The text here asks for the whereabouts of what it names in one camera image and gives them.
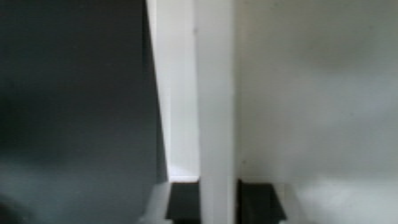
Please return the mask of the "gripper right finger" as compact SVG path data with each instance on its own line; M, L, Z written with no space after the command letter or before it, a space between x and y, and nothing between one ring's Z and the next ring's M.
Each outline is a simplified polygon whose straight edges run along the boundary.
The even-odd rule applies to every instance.
M281 224L286 220L274 185L238 181L238 224Z

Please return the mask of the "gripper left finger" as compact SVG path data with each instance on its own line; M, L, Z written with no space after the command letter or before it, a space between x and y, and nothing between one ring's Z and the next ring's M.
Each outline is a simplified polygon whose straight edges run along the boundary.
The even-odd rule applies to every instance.
M199 183L174 183L165 219L172 224L201 224L201 192Z

